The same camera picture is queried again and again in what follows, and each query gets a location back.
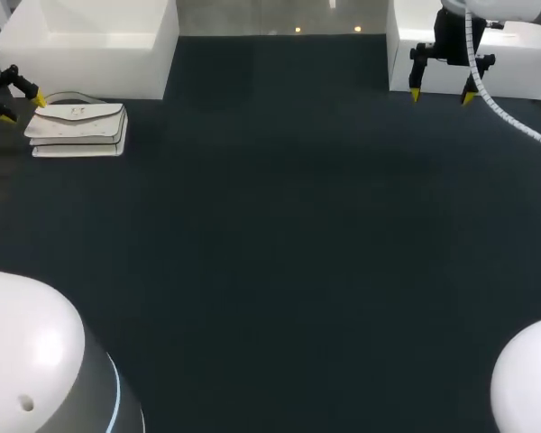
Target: white handbag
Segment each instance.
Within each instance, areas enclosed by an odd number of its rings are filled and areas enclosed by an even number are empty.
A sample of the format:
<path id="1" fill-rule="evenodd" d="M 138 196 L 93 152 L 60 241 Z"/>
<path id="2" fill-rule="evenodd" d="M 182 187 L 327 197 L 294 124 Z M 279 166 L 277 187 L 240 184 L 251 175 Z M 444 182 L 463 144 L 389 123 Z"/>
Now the white handbag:
<path id="1" fill-rule="evenodd" d="M 128 115 L 123 104 L 105 104 L 74 92 L 47 102 L 78 99 L 93 104 L 47 105 L 36 109 L 26 128 L 35 157 L 119 156 L 124 152 Z"/>

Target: handbag strap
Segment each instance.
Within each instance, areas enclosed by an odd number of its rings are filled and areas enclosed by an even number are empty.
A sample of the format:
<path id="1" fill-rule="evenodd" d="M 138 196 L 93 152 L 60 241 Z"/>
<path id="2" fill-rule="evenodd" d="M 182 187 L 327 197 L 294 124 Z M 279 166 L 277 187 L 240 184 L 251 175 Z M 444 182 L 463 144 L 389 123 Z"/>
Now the handbag strap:
<path id="1" fill-rule="evenodd" d="M 53 104 L 60 101 L 82 101 L 89 104 L 106 104 L 106 101 L 96 99 L 95 97 L 90 97 L 83 93 L 79 92 L 59 92 L 53 93 L 45 97 L 47 104 Z"/>

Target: white cylindrical robot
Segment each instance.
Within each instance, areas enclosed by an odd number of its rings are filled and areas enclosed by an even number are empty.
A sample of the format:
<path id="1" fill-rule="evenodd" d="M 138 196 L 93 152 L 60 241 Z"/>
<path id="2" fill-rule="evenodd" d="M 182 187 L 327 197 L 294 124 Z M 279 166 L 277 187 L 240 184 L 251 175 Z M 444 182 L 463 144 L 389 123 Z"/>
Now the white cylindrical robot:
<path id="1" fill-rule="evenodd" d="M 541 433 L 541 321 L 521 331 L 501 353 L 491 406 L 501 433 Z"/>
<path id="2" fill-rule="evenodd" d="M 53 288 L 0 272 L 0 433 L 143 433 L 115 363 Z"/>

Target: white cable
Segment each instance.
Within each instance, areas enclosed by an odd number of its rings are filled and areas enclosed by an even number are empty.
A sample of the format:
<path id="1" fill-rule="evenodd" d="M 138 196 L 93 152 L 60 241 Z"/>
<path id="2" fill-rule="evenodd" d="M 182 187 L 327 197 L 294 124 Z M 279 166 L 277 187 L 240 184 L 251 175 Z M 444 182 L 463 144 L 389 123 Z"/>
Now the white cable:
<path id="1" fill-rule="evenodd" d="M 485 86 L 481 80 L 481 76 L 479 75 L 479 70 L 477 70 L 477 62 L 475 61 L 475 48 L 472 42 L 472 14 L 469 9 L 465 11 L 465 33 L 467 35 L 467 54 L 469 56 L 469 66 L 471 67 L 471 74 L 475 81 L 475 86 L 477 86 L 477 90 L 479 90 L 479 95 L 481 95 L 489 108 L 493 110 L 501 119 L 519 129 L 519 131 L 522 133 L 527 134 L 529 137 L 541 143 L 540 133 L 522 124 L 515 117 L 505 112 L 505 110 L 497 105 L 495 101 L 493 101 L 493 98 L 489 95 L 489 93 L 487 93 L 487 90 L 485 89 Z"/>

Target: white box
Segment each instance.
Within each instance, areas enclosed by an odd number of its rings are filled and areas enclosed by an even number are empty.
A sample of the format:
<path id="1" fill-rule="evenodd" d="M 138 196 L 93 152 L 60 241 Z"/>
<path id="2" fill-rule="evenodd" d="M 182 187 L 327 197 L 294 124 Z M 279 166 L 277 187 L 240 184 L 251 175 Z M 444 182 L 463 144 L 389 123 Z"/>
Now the white box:
<path id="1" fill-rule="evenodd" d="M 387 52 L 391 91 L 409 92 L 410 50 L 419 42 L 435 41 L 435 19 L 441 8 L 440 0 L 390 0 Z M 541 99 L 541 26 L 506 23 L 503 31 L 487 29 L 478 54 L 497 58 L 483 80 L 492 96 Z M 468 67 L 429 60 L 421 93 L 461 95 L 468 77 Z"/>
<path id="2" fill-rule="evenodd" d="M 44 95 L 162 99 L 178 38 L 176 0 L 22 0 L 0 67 L 18 65 Z"/>

